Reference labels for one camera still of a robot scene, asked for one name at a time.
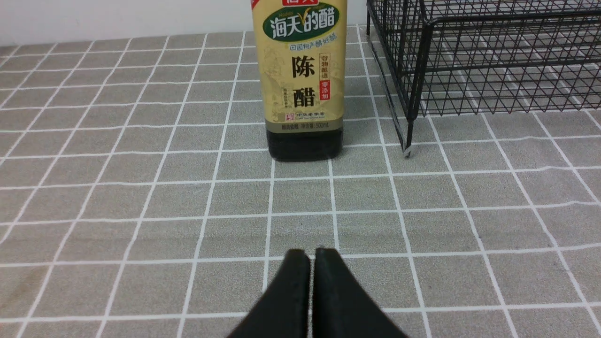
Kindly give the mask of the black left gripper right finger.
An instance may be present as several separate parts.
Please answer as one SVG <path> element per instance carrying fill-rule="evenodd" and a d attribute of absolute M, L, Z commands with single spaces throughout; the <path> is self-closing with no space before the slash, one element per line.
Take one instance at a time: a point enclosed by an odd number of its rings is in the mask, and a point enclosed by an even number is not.
<path fill-rule="evenodd" d="M 317 248 L 314 259 L 315 338 L 406 338 L 380 310 L 333 248 Z"/>

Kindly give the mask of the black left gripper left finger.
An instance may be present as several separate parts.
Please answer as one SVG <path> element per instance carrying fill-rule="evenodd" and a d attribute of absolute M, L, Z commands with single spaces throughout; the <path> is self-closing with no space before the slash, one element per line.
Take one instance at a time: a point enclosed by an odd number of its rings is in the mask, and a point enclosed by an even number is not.
<path fill-rule="evenodd" d="M 264 294 L 228 337 L 306 338 L 310 271 L 303 250 L 288 250 Z"/>

